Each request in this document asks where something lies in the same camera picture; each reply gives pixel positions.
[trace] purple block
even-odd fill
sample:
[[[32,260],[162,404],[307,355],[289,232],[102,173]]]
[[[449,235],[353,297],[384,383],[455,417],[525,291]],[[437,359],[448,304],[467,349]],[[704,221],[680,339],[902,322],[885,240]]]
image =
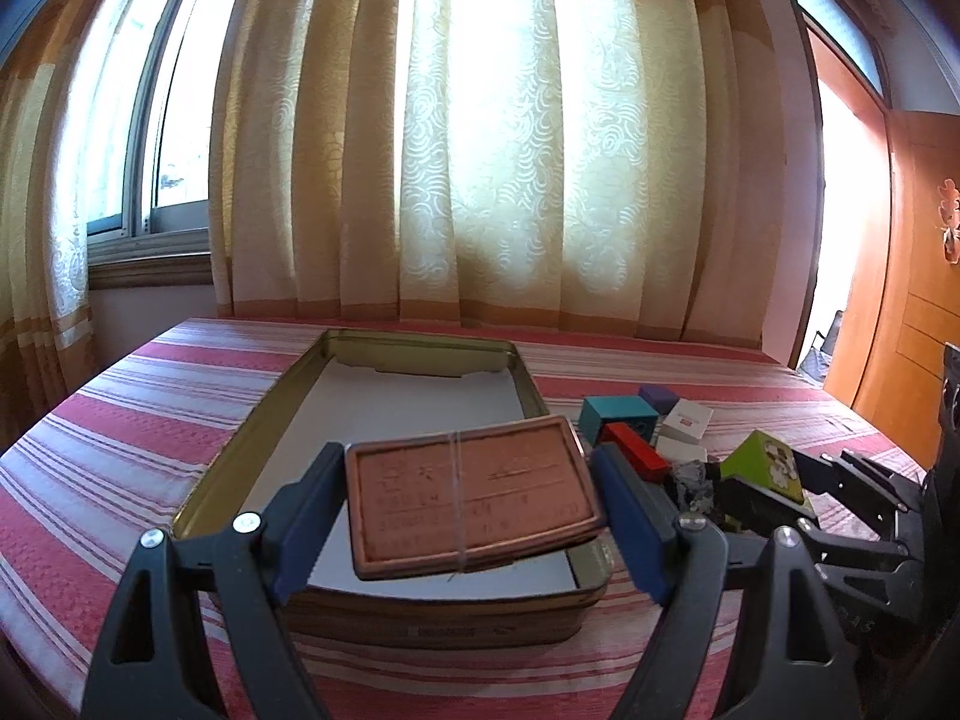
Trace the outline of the purple block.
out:
[[[672,389],[659,384],[644,384],[637,394],[653,406],[654,411],[660,416],[668,415],[680,401],[680,396]]]

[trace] window sill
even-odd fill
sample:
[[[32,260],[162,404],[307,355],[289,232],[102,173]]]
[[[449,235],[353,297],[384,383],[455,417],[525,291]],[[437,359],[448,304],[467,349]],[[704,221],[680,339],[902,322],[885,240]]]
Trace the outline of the window sill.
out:
[[[213,283],[206,230],[93,242],[88,261],[91,290]]]

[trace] green box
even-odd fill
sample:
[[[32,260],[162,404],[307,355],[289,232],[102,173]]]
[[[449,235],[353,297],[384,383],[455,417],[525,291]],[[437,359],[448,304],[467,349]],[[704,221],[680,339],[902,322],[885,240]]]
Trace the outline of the green box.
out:
[[[720,464],[720,476],[740,476],[801,506],[807,503],[793,450],[759,430],[750,433]]]
[[[659,414],[639,395],[594,395],[584,398],[577,428],[591,444],[608,422],[625,422],[645,442],[652,443]]]

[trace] red box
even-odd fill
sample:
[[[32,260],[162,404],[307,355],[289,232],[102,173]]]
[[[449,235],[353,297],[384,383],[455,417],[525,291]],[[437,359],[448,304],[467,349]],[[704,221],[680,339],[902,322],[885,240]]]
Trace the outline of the red box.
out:
[[[603,442],[619,446],[640,479],[659,485],[670,471],[670,464],[625,422],[608,422],[604,425],[598,443]]]

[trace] red and white striped tablecloth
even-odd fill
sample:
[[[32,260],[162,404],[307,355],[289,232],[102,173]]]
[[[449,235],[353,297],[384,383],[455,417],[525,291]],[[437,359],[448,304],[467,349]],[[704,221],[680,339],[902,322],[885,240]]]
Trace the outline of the red and white striped tablecloth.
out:
[[[170,522],[233,431],[322,331],[191,319],[99,375],[0,458],[0,627],[71,706],[80,705],[90,653],[138,536]],[[665,384],[714,408],[704,445],[720,457],[761,428],[810,453],[857,448],[923,476],[864,420],[760,352],[508,335],[550,409],[570,418],[585,395],[635,394],[638,383]],[[863,528],[846,509],[827,500],[815,505],[834,531]],[[725,596],[688,717],[712,713],[737,604],[735,593]],[[579,634],[557,645],[451,653],[304,637],[296,646],[337,718],[522,720],[569,712],[586,720],[608,716],[658,614],[618,566]],[[203,618],[230,715],[251,717],[222,617],[205,603]]]

